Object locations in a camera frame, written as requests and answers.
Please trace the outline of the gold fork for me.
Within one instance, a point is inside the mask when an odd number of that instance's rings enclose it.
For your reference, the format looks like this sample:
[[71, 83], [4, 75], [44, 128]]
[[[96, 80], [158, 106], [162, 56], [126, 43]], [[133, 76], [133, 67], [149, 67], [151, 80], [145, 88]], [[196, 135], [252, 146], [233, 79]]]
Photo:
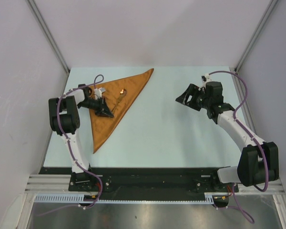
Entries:
[[119, 105], [119, 103], [122, 101], [122, 99], [123, 99], [125, 96], [126, 96], [126, 94], [120, 94], [120, 96], [117, 98], [116, 104], [115, 104], [115, 106], [114, 106], [113, 109], [112, 109], [112, 113], [113, 113], [113, 114], [114, 114], [114, 112], [115, 112], [117, 106]]

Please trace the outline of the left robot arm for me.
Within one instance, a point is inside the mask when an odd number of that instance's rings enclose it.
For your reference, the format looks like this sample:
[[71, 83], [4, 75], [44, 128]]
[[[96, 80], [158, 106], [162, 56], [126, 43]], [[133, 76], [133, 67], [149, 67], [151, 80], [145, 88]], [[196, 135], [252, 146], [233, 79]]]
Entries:
[[53, 132], [56, 132], [69, 150], [72, 167], [75, 174], [89, 170], [90, 163], [84, 155], [79, 139], [80, 116], [79, 108], [92, 109], [100, 117], [113, 118], [103, 93], [106, 89], [92, 89], [88, 85], [80, 84], [79, 87], [70, 89], [60, 98], [49, 99], [49, 118]]

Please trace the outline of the orange cloth napkin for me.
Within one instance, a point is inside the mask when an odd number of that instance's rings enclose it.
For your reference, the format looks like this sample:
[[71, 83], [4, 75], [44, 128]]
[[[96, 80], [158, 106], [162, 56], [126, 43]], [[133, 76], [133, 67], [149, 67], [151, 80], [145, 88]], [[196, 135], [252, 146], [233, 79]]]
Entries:
[[127, 95], [117, 106], [113, 114], [114, 118], [99, 117], [95, 115], [95, 112], [92, 109], [89, 110], [92, 127], [93, 153], [96, 153], [114, 132], [119, 122], [123, 119], [126, 112], [134, 103], [135, 99], [147, 85], [153, 72], [154, 69], [151, 68], [142, 74], [112, 80], [106, 83], [101, 83], [97, 86], [97, 88], [103, 87], [106, 89], [104, 98], [110, 110], [115, 106], [116, 100], [122, 89], [127, 90]]

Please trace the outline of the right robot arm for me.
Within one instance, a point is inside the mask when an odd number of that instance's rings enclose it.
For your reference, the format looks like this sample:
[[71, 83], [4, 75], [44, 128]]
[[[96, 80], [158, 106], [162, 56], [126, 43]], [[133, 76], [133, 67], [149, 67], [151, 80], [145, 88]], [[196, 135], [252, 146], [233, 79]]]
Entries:
[[268, 184], [279, 178], [278, 147], [266, 142], [251, 131], [235, 115], [235, 109], [224, 102], [220, 82], [207, 82], [203, 87], [190, 84], [176, 102], [200, 111], [205, 109], [209, 119], [224, 129], [236, 143], [241, 156], [235, 167], [224, 167], [210, 179], [211, 188], [222, 191], [228, 183], [241, 183], [246, 187]]

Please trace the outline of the copper spoon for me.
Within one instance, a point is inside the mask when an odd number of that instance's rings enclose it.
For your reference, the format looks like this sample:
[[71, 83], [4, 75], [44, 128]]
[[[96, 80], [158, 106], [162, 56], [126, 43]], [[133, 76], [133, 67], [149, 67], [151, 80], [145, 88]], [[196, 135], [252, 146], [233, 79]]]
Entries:
[[126, 89], [122, 89], [120, 91], [120, 95], [119, 95], [119, 97], [117, 99], [117, 102], [119, 103], [126, 95], [127, 95], [127, 90]]

